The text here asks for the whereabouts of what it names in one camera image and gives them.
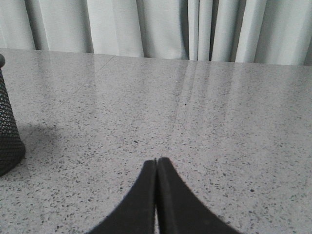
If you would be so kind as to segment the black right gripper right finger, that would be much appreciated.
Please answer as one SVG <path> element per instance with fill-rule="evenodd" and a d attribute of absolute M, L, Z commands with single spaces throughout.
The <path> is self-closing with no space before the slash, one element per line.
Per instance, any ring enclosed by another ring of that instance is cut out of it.
<path fill-rule="evenodd" d="M 171 161 L 157 165 L 157 212 L 161 234 L 237 234 L 192 193 Z"/>

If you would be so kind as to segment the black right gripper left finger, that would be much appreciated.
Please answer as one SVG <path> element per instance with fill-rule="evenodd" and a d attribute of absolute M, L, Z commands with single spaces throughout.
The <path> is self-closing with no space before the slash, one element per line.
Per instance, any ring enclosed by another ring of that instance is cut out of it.
<path fill-rule="evenodd" d="M 155 228 L 156 161 L 147 160 L 119 205 L 91 234 L 153 234 Z"/>

